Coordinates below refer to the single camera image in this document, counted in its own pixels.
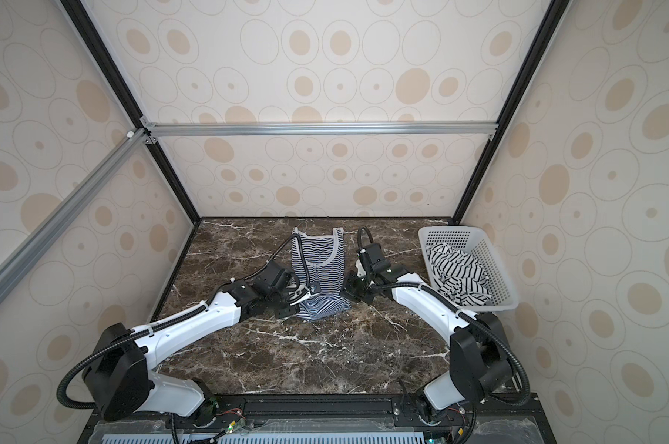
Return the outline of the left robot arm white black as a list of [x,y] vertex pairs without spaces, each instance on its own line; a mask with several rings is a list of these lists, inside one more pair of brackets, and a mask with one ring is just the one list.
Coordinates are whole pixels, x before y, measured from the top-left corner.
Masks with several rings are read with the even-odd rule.
[[275,261],[244,279],[231,279],[198,305],[159,321],[127,329],[114,324],[101,334],[91,355],[63,377],[60,405],[96,410],[106,422],[134,413],[172,414],[206,427],[216,418],[217,397],[204,382],[158,373],[167,358],[212,333],[271,309],[290,312],[310,297],[310,275]]

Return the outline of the blue white striped tank top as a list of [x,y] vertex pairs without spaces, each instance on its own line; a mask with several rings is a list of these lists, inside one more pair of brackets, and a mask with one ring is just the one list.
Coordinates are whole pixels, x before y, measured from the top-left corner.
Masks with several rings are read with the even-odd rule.
[[334,228],[331,234],[323,236],[309,236],[298,228],[293,233],[300,235],[310,287],[314,285],[317,290],[297,305],[296,316],[312,322],[351,309],[349,300],[341,295],[346,268],[344,229]]

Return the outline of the black white striped tank top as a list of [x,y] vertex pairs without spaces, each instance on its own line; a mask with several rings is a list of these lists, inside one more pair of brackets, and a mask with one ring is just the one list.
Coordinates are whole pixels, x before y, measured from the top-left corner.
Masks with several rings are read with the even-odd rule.
[[488,288],[490,275],[470,253],[437,243],[426,250],[432,283],[456,306],[486,306],[493,303]]

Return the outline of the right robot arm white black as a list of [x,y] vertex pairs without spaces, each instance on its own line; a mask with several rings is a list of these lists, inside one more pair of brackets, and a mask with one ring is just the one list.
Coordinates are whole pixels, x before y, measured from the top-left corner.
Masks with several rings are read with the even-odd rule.
[[523,406],[532,398],[527,372],[512,353],[499,319],[457,307],[418,274],[392,265],[377,242],[360,247],[357,269],[347,275],[343,292],[364,303],[382,295],[414,312],[448,342],[447,372],[414,398],[426,420],[458,403],[493,399]]

